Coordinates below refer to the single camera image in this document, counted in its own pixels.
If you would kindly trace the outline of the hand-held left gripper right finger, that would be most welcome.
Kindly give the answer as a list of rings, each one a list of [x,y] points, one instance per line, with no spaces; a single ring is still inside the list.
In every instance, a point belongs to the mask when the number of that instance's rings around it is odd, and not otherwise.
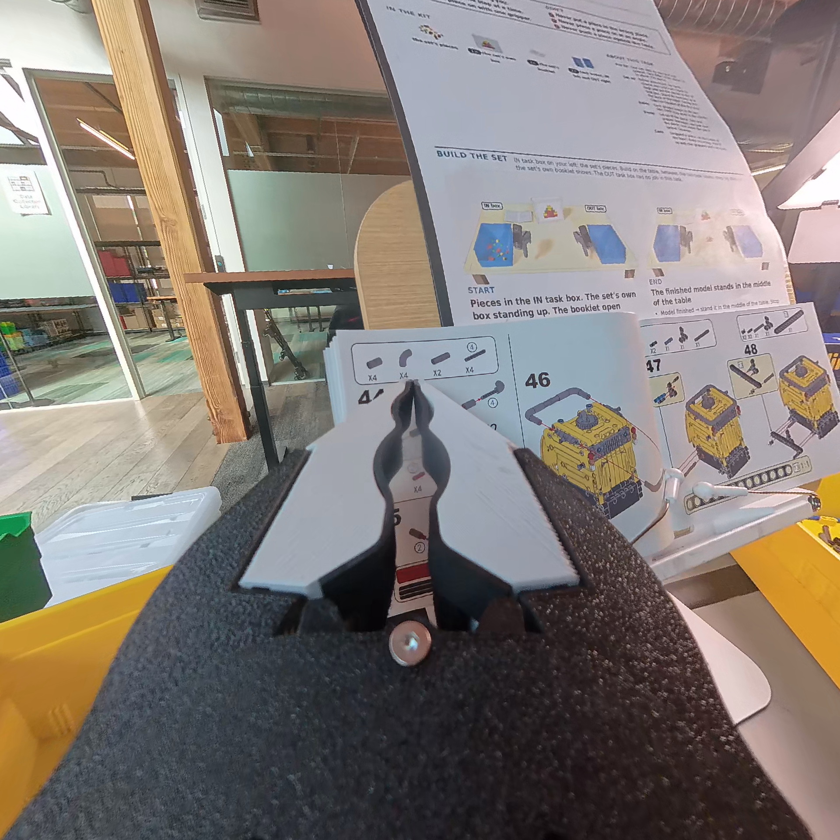
[[[430,504],[435,596],[518,596],[580,576],[513,444],[431,385],[415,382]]]

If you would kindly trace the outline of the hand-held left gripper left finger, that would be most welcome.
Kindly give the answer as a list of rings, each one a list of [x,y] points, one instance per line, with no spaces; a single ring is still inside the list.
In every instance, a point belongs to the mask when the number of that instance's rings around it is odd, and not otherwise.
[[[385,385],[307,448],[307,457],[258,538],[238,585],[308,598],[391,597],[390,484],[403,466],[412,381]]]

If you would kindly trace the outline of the yellow plastic bin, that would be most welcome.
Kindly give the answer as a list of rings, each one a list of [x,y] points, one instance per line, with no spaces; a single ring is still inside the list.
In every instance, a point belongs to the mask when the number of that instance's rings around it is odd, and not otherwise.
[[[124,638],[171,569],[2,623],[2,835],[67,753]]]
[[[839,683],[839,553],[808,518],[731,556],[786,625]]]

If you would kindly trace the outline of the lego instruction booklet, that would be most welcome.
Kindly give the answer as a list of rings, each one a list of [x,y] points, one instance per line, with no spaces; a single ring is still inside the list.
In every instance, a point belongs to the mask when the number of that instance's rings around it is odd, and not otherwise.
[[[578,313],[439,329],[336,332],[333,414],[419,380],[539,456],[648,552],[709,531],[745,499],[838,472],[838,390],[811,304],[680,314]]]

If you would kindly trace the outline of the clear plastic storage box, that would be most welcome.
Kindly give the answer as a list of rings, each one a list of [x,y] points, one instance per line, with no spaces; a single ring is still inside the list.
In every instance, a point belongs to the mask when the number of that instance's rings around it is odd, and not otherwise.
[[[172,565],[219,517],[209,486],[76,507],[35,536],[52,596],[47,606]]]

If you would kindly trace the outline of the white and wood book stand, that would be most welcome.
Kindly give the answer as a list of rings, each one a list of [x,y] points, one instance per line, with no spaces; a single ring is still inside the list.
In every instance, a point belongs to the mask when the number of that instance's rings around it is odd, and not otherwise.
[[[378,196],[364,214],[353,252],[353,270],[367,329],[438,328],[440,316],[421,216],[412,181]],[[681,533],[677,547],[653,561],[662,580],[688,572],[725,553],[782,530],[812,513],[807,492],[773,491],[719,512],[705,531]],[[762,670],[740,649],[699,619],[687,620],[731,719],[740,724],[770,704]]]

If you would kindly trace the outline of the shelf of coloured bins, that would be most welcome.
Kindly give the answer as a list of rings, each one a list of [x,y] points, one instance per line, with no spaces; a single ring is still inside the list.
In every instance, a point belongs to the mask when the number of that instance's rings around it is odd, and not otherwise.
[[[174,337],[164,305],[158,300],[159,282],[169,277],[160,245],[156,239],[94,242],[110,298],[125,333],[167,330]]]

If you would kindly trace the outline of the green plastic bin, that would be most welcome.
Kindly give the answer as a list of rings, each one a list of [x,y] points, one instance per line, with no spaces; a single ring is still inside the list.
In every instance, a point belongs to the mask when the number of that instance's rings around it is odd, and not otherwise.
[[[1,622],[42,609],[52,597],[32,529],[32,513],[1,517]]]

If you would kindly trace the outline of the wooden pillar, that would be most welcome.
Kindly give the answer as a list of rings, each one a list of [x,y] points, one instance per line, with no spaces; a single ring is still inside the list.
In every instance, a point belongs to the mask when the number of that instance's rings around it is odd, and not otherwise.
[[[222,305],[188,276],[212,257],[175,103],[145,1],[92,2],[123,115],[179,302],[216,440],[245,441],[249,415]]]

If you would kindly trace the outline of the printed task instruction sheet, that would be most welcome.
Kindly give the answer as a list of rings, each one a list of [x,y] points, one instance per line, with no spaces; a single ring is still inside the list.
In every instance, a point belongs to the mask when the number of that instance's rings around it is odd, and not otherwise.
[[[357,6],[445,326],[790,302],[760,190],[654,2]]]

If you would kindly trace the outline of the white wall sign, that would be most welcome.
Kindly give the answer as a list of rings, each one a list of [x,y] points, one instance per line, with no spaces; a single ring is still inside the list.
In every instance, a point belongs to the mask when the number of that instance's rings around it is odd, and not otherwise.
[[[1,167],[1,187],[9,206],[17,215],[51,215],[34,167]]]

